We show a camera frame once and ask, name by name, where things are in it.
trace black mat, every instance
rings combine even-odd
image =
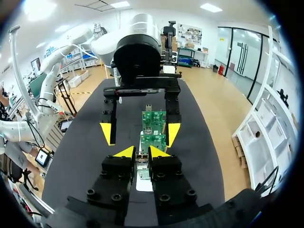
[[[210,203],[218,207],[225,201],[218,155],[191,91],[184,81],[179,80],[179,84],[182,123],[168,152],[178,155],[182,161],[183,173],[198,194],[198,205]],[[99,125],[103,88],[109,86],[114,86],[113,79],[103,81],[92,93],[55,153],[42,194],[42,199],[54,209],[64,206],[69,195],[86,201],[86,190],[99,175],[105,156],[131,145],[139,146],[141,115],[146,104],[152,104],[153,110],[165,110],[163,93],[123,98],[123,103],[117,105],[116,145],[109,147]],[[138,192],[133,184],[125,224],[157,225],[153,193]]]

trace yellow triangle marker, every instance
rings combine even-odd
[[[129,148],[113,155],[113,157],[122,157],[125,156],[126,158],[132,158],[134,146],[130,146]]]
[[[170,148],[173,144],[173,141],[177,135],[177,132],[179,132],[179,129],[180,129],[181,125],[180,123],[170,123],[169,124],[169,145],[168,147]]]
[[[114,144],[111,144],[111,127],[112,125],[110,123],[99,123],[101,128],[103,129],[104,136],[106,139],[106,142],[109,146],[113,146]]]
[[[151,156],[152,158],[157,158],[158,156],[162,156],[162,157],[170,157],[169,154],[162,152],[161,150],[157,149],[154,146],[150,146],[150,150],[151,150]]]

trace poster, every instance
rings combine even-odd
[[[184,39],[185,42],[201,45],[201,38],[202,31],[200,28],[178,24],[178,41]]]

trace green circuit board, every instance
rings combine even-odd
[[[166,112],[145,111],[142,112],[142,130],[144,134],[163,134],[166,125]]]
[[[166,125],[166,112],[152,111],[152,106],[147,105],[146,111],[142,112],[141,147],[143,154],[148,153],[150,145],[166,151],[166,135],[164,134]]]
[[[166,135],[141,135],[142,152],[148,153],[149,146],[154,146],[157,149],[166,151]]]

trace glass door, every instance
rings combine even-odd
[[[277,42],[273,42],[274,44],[274,49],[279,50],[279,44]],[[254,84],[254,87],[252,88],[252,92],[249,95],[249,100],[250,102],[254,103],[256,100],[257,94],[260,91],[260,88],[262,86],[262,82],[264,80],[265,72],[266,72],[266,67],[268,63],[268,55],[269,55],[269,38],[263,36],[263,48],[262,48],[262,56],[261,56],[261,62],[260,62],[260,67],[257,73],[256,77],[256,82]],[[279,70],[279,60],[276,55],[273,54],[272,56],[272,61],[270,65],[270,72],[269,72],[269,77],[267,84],[270,85],[271,87],[276,81],[276,76],[277,72]]]
[[[260,34],[233,29],[231,57],[226,77],[246,97],[257,73],[260,53]]]
[[[224,73],[228,64],[230,44],[231,44],[231,28],[218,28],[217,51],[215,54],[215,65],[224,66]]]

